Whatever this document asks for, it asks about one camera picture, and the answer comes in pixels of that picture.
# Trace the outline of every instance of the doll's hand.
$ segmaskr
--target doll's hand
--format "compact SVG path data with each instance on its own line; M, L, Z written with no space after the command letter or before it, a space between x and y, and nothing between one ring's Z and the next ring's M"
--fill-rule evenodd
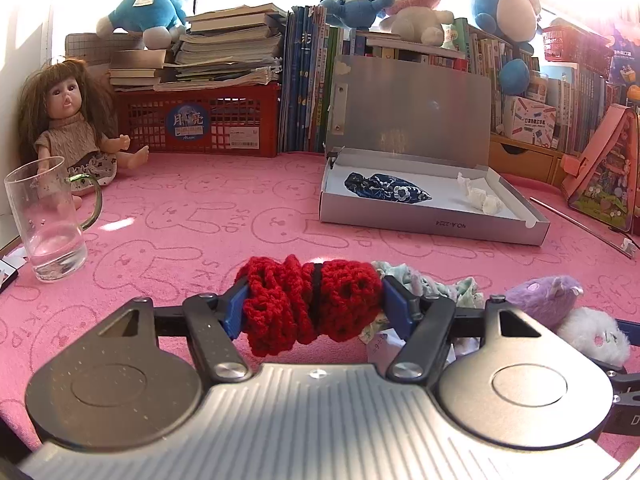
M128 135L121 135L120 136L120 149L121 150L128 150L130 144L131 144L131 139L129 139Z

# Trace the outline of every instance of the sunlight spot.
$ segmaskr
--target sunlight spot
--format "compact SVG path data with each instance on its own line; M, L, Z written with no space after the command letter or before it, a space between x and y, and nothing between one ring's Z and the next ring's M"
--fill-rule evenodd
M127 227L135 222L133 218L125 218L124 220L118 220L117 222L111 222L100 226L100 229L103 231L117 231L118 229L122 229L123 227Z

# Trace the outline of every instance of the metal screw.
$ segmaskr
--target metal screw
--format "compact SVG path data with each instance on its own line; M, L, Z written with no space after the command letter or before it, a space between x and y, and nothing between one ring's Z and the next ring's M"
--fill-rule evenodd
M410 362L396 363L393 368L393 374L399 379L417 379L423 372L420 365Z
M249 370L242 363L218 363L213 367L216 375L223 379L242 379Z
M328 373L325 370L322 370L322 368L316 368L316 370L311 370L309 372L309 377L312 379L324 379L327 375Z

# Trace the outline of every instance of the plush toy's white belly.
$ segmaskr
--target plush toy's white belly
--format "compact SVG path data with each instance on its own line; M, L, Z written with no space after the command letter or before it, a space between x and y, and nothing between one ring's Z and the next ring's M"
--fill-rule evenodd
M529 0L499 0L496 19L511 41L531 41L536 35L538 22Z

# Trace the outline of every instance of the red mesh basket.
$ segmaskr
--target red mesh basket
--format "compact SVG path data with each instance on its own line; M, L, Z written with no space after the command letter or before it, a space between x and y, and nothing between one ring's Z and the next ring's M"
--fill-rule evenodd
M119 92L119 133L132 150L276 156L279 95L279 84Z
M547 27L542 33L547 61L580 63L604 79L609 78L613 50L605 46L603 37L560 25Z

